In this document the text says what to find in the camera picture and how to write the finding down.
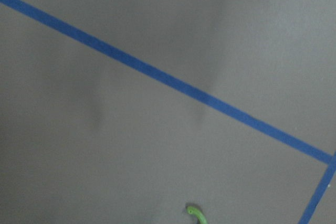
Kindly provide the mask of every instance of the green object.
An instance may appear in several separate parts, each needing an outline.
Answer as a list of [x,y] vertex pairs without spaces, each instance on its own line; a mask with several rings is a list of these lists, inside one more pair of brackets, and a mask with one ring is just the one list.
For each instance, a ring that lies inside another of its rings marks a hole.
[[202,214],[202,212],[197,207],[188,206],[187,212],[190,215],[194,215],[198,219],[200,224],[208,224],[208,222],[205,219],[205,216]]

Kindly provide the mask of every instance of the long blue line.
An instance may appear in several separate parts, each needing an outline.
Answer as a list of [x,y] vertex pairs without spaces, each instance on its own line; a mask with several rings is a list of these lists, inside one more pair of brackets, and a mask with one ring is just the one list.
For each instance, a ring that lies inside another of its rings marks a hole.
[[125,65],[149,76],[153,79],[164,83],[177,91],[186,94],[187,96],[196,99],[197,101],[202,102],[215,110],[218,110],[232,118],[245,123],[246,125],[263,132],[264,134],[271,136],[284,144],[287,144],[311,157],[316,158],[317,160],[328,164],[331,160],[331,155],[309,145],[298,138],[287,134],[261,120],[253,118],[249,114],[229,105],[226,102],[219,100],[218,98],[213,97],[210,94],[205,93],[204,91],[195,88],[188,83],[185,83],[170,74],[167,74],[125,52],[110,46],[106,42],[87,34],[84,31],[79,30],[78,28],[69,25],[62,20],[55,18],[42,10],[39,10],[29,4],[24,3],[21,0],[0,0],[3,4],[8,7],[17,10],[18,12],[33,18],[46,26],[49,26],[103,54],[124,63]]
[[326,192],[328,185],[330,184],[330,181],[332,180],[332,177],[334,176],[336,172],[336,152],[334,156],[332,157],[330,164],[328,165],[327,169],[325,170],[321,181],[319,182],[313,196],[311,197],[305,211],[303,212],[303,215],[299,221],[299,224],[308,224],[311,217],[313,216],[316,206],[320,202],[323,194]]

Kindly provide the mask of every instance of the floor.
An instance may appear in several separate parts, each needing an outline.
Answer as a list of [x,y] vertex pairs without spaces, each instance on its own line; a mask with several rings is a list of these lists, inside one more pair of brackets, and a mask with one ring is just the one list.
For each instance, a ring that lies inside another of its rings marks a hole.
[[[21,0],[336,150],[336,0]],[[328,164],[0,5],[0,222],[298,223]],[[336,223],[330,182],[309,223]]]

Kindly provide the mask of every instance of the green hook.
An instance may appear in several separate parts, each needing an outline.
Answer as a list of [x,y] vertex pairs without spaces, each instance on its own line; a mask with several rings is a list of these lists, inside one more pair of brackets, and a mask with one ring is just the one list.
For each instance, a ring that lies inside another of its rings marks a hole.
[[201,210],[199,210],[197,207],[187,206],[186,208],[187,208],[188,214],[194,215],[198,219],[200,224],[208,224],[208,222],[205,219],[205,216],[202,214]]

